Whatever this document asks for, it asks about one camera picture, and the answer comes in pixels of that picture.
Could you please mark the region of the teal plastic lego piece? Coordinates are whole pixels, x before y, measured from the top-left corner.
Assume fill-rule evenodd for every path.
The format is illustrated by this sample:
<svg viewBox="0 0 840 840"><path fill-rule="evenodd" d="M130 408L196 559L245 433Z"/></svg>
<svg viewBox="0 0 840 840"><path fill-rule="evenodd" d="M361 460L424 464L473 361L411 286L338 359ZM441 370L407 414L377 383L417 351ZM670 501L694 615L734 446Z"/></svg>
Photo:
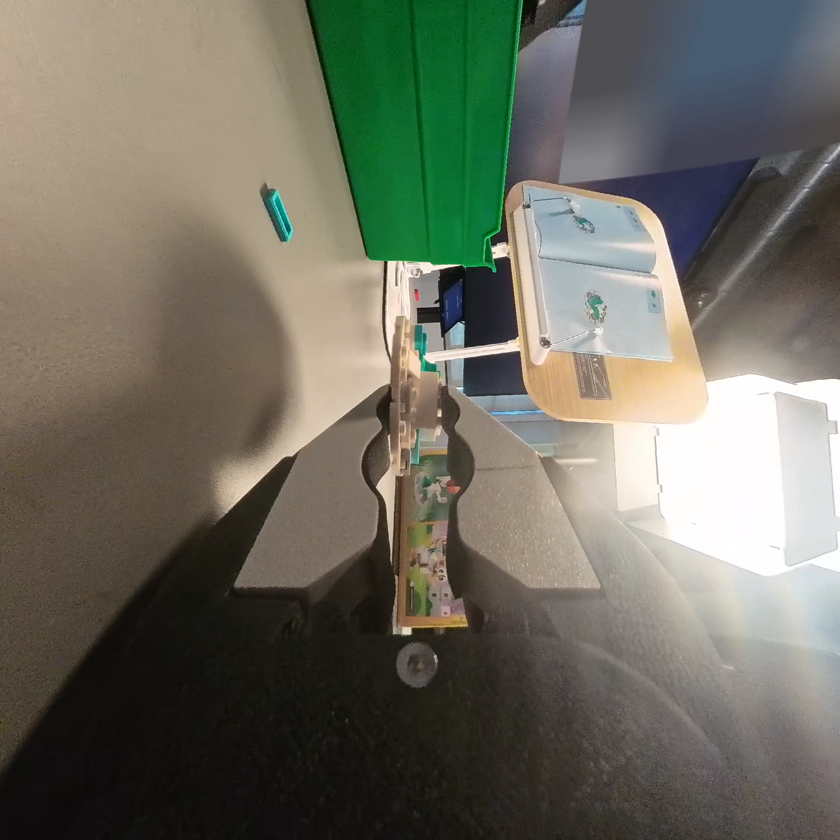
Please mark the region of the teal plastic lego piece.
<svg viewBox="0 0 840 840"><path fill-rule="evenodd" d="M278 190L264 183L260 187L260 195L278 239L281 243L289 243L294 228Z"/></svg>

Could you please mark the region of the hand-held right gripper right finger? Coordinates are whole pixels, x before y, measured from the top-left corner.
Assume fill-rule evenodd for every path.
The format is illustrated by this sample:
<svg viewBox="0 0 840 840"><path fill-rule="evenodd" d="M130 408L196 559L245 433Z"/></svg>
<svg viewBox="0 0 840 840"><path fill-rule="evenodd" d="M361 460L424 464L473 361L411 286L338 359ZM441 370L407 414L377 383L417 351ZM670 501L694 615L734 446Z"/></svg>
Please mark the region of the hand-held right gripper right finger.
<svg viewBox="0 0 840 840"><path fill-rule="evenodd" d="M448 580L473 634L553 634L565 602L601 583L541 457L462 392L441 395L448 467Z"/></svg>

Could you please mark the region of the tan round lego assembly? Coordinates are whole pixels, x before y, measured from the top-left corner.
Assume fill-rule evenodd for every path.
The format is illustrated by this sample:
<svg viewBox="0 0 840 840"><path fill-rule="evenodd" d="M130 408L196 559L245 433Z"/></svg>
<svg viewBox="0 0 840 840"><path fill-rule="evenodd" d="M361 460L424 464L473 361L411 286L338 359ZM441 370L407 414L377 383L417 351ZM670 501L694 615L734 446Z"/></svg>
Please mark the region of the tan round lego assembly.
<svg viewBox="0 0 840 840"><path fill-rule="evenodd" d="M435 363L427 361L427 336L421 325L397 316L391 354L389 442L392 471L404 476L419 462L422 445L442 433L442 380Z"/></svg>

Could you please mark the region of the colourful lego box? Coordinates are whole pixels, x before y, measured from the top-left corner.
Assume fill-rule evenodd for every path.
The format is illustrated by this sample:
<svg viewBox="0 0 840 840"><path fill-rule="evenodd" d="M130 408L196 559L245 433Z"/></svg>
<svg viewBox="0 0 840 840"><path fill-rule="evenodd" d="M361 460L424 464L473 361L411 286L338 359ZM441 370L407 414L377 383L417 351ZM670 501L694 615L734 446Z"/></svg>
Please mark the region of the colourful lego box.
<svg viewBox="0 0 840 840"><path fill-rule="evenodd" d="M401 633L468 626L448 572L448 517L459 484L445 448L423 448L397 481L395 626Z"/></svg>

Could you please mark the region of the pale blue instruction booklet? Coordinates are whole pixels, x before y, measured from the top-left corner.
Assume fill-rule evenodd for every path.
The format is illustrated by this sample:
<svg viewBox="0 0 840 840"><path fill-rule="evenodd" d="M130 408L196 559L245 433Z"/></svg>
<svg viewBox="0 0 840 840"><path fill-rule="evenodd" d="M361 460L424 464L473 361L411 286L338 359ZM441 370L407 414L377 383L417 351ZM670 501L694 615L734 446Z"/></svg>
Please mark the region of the pale blue instruction booklet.
<svg viewBox="0 0 840 840"><path fill-rule="evenodd" d="M532 364L555 353L673 359L655 240L634 206L526 185L511 221Z"/></svg>

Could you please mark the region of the wooden book stand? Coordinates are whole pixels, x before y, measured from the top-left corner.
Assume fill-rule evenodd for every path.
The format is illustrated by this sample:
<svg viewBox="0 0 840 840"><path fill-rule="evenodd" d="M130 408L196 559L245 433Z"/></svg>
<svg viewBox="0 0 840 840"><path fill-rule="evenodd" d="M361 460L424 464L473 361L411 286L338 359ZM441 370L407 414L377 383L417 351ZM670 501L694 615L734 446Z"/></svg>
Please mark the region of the wooden book stand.
<svg viewBox="0 0 840 840"><path fill-rule="evenodd" d="M636 208L655 241L671 361L604 357L588 353L552 353L541 365L532 364L524 333L517 247L511 237L513 212L522 204L524 186L557 188L583 196L604 197ZM509 193L505 212L507 242L493 246L491 254L509 260L511 285L516 306L517 335L497 343L465 348L425 350L441 376L447 362L516 354L529 399L548 417L564 422L592 424L688 424L698 419L707 406L706 379L679 287L669 243L656 214L628 197L594 192L580 187L525 181Z"/></svg>

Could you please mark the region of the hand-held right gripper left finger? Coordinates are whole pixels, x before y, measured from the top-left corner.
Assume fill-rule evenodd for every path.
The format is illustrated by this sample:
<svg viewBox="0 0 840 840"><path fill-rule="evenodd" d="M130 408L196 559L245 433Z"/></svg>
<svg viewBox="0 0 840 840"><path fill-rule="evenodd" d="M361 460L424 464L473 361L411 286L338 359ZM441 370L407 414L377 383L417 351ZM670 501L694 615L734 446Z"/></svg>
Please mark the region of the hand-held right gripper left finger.
<svg viewBox="0 0 840 840"><path fill-rule="evenodd" d="M238 573L237 594L282 597L304 613L326 605L363 633L391 632L396 583L378 488L391 470L391 401L381 386L298 451Z"/></svg>

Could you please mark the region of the green plastic bin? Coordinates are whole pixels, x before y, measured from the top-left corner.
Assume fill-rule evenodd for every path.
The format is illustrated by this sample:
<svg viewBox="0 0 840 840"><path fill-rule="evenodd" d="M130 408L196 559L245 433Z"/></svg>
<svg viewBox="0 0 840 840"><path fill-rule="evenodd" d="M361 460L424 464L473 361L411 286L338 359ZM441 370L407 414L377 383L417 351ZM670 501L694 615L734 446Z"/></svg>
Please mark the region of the green plastic bin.
<svg viewBox="0 0 840 840"><path fill-rule="evenodd" d="M494 270L522 2L308 12L365 254Z"/></svg>

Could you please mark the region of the dark metal pipe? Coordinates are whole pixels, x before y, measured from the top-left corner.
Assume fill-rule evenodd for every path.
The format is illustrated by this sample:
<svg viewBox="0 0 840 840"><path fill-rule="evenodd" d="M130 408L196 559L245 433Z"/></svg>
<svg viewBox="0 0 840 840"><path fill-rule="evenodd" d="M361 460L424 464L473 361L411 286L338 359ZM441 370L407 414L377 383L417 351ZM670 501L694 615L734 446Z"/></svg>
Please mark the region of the dark metal pipe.
<svg viewBox="0 0 840 840"><path fill-rule="evenodd" d="M838 187L839 142L756 160L682 284L698 342Z"/></svg>

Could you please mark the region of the small blue screen tablet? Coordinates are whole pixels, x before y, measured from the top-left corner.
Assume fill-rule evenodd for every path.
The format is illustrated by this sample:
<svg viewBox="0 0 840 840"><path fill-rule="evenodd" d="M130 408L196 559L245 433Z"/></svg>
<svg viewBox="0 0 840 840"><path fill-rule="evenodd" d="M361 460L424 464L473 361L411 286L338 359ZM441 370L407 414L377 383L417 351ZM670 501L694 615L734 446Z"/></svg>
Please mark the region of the small blue screen tablet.
<svg viewBox="0 0 840 840"><path fill-rule="evenodd" d="M464 280L461 278L456 280L439 280L437 285L440 332L444 337L464 319L465 285Z"/></svg>

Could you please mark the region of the large dark display screen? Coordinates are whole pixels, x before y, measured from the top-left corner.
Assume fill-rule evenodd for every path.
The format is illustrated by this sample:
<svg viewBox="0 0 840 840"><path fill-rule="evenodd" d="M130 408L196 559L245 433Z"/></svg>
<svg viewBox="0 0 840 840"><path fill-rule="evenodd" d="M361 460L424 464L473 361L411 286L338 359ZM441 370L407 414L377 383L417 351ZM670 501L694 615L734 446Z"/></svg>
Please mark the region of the large dark display screen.
<svg viewBox="0 0 840 840"><path fill-rule="evenodd" d="M550 28L519 51L506 192L524 181L560 183L581 32L582 25ZM629 197L650 208L664 226L677 276L683 280L755 163L732 161L571 185Z"/></svg>

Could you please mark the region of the white light box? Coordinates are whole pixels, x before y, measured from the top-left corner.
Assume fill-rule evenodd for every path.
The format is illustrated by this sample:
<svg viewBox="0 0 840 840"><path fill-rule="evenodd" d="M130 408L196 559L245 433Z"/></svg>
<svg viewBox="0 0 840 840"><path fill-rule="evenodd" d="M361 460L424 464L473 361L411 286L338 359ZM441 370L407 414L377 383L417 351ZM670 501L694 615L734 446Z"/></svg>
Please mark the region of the white light box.
<svg viewBox="0 0 840 840"><path fill-rule="evenodd" d="M764 577L838 572L839 382L707 384L693 423L612 426L617 512L642 532Z"/></svg>

